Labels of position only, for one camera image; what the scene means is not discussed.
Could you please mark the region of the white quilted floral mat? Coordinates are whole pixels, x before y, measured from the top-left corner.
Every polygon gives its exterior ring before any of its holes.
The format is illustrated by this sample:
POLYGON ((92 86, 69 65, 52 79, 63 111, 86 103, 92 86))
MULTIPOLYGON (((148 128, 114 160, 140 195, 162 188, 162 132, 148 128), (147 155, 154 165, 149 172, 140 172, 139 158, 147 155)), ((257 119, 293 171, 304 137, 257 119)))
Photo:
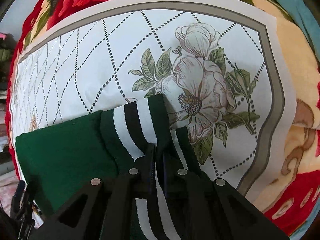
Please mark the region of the white quilted floral mat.
POLYGON ((255 201, 296 111, 272 15, 238 0, 112 0, 28 38, 10 138, 161 94, 210 178, 255 201))

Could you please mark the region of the light blue garment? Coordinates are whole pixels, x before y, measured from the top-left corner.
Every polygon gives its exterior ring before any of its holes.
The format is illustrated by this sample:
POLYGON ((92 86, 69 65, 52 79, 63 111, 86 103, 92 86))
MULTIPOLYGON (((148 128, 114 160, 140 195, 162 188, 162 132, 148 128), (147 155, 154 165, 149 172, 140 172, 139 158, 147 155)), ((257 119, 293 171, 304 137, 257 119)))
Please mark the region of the light blue garment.
POLYGON ((319 59, 319 8, 311 0, 276 0, 292 17, 319 59))

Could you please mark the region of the green white varsity jacket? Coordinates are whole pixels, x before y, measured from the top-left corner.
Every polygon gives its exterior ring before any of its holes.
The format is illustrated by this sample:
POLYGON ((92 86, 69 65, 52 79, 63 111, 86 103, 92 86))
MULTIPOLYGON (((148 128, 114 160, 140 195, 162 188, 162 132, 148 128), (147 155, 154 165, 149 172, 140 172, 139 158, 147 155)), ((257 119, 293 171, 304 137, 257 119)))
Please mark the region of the green white varsity jacket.
POLYGON ((147 193, 135 198, 131 238, 190 238, 188 197, 177 172, 200 167, 187 129, 169 127, 162 95, 23 133, 15 147, 45 216, 91 179, 116 178, 135 167, 151 180, 147 193))

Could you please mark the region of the clothes rack with garments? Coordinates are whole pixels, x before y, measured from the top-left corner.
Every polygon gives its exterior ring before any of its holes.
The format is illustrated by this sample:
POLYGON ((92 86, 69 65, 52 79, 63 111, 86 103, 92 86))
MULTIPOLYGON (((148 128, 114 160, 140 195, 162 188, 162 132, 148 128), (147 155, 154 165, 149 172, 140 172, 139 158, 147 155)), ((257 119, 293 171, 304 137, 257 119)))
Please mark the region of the clothes rack with garments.
MULTIPOLYGON (((15 41, 10 34, 1 33, 1 100, 6 100, 9 88, 9 68, 15 41)), ((1 202, 1 239, 17 239, 17 224, 5 212, 1 202)))

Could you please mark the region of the red floral fleece blanket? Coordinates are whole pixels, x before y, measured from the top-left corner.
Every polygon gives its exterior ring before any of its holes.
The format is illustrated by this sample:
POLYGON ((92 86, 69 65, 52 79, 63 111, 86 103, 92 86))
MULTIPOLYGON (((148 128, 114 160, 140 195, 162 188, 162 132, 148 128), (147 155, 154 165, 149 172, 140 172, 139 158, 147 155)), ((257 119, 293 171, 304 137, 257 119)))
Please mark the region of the red floral fleece blanket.
POLYGON ((303 0, 39 0, 4 122, 1 239, 319 239, 303 0))

